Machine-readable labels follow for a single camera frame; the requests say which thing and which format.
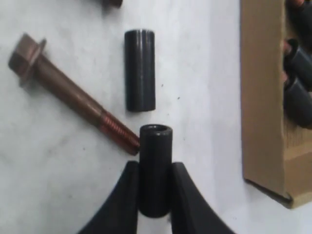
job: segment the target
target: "black clamp jaw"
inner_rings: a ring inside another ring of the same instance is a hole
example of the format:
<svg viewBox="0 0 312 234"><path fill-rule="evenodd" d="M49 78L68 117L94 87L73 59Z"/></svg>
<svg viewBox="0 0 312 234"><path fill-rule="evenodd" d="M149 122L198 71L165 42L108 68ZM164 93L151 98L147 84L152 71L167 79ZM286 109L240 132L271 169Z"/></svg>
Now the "black clamp jaw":
<svg viewBox="0 0 312 234"><path fill-rule="evenodd" d="M78 234L136 234L139 209L153 218L170 212L173 234L234 234L207 204L184 164L171 162L172 129L146 125L140 137L140 163L127 163L111 195Z"/></svg>

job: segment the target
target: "black cylindrical bushing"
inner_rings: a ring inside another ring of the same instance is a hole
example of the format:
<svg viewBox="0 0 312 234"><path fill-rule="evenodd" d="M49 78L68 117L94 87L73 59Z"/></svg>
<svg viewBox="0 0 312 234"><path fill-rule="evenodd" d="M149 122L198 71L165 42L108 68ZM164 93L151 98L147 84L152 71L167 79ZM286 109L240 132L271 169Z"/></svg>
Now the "black cylindrical bushing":
<svg viewBox="0 0 312 234"><path fill-rule="evenodd" d="M303 128L312 127L312 97L296 77L289 78L284 89L286 115Z"/></svg>
<svg viewBox="0 0 312 234"><path fill-rule="evenodd" d="M170 211L172 128L145 125L140 129L139 209L150 218Z"/></svg>
<svg viewBox="0 0 312 234"><path fill-rule="evenodd" d="M286 3L288 17L304 44L312 49L312 3L304 1L295 6L291 0Z"/></svg>
<svg viewBox="0 0 312 234"><path fill-rule="evenodd" d="M128 111L155 110L154 32L133 30L125 33L125 66Z"/></svg>
<svg viewBox="0 0 312 234"><path fill-rule="evenodd" d="M292 50L285 55L285 69L295 73L308 90L312 88L312 58L299 45L296 39L289 39Z"/></svg>

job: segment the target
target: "white surface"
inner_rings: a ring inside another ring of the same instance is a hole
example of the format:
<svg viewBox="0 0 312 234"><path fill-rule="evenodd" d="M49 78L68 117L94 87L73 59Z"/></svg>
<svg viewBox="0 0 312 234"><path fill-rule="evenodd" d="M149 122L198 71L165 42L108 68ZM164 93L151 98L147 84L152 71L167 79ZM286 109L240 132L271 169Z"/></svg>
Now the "white surface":
<svg viewBox="0 0 312 234"><path fill-rule="evenodd" d="M125 111L123 36L156 33L157 110ZM7 67L23 32L46 37L49 58L138 133L174 129L174 160L238 234L308 234L312 204L289 211L241 175L238 0L2 0L0 233L75 234L133 159L35 83ZM168 217L139 216L139 234L170 234Z"/></svg>

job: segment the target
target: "bushing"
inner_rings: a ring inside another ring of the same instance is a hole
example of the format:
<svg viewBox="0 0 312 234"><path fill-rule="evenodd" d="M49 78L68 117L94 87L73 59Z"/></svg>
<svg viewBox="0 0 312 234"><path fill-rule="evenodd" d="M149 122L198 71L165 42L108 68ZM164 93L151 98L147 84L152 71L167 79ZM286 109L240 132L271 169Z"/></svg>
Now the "bushing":
<svg viewBox="0 0 312 234"><path fill-rule="evenodd" d="M155 35L150 30L125 33L126 103L130 112L156 108Z"/></svg>
<svg viewBox="0 0 312 234"><path fill-rule="evenodd" d="M170 168L173 130L164 125L140 129L139 210L159 218L170 211Z"/></svg>

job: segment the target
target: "bolt thread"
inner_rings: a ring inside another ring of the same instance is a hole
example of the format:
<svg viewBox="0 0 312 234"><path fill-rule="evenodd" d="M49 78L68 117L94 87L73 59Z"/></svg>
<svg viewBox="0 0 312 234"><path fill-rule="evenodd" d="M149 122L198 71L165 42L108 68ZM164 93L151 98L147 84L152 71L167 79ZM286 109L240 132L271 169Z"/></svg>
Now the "bolt thread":
<svg viewBox="0 0 312 234"><path fill-rule="evenodd" d="M139 137L109 112L102 114L99 130L109 135L128 153L132 155L138 153L140 148Z"/></svg>

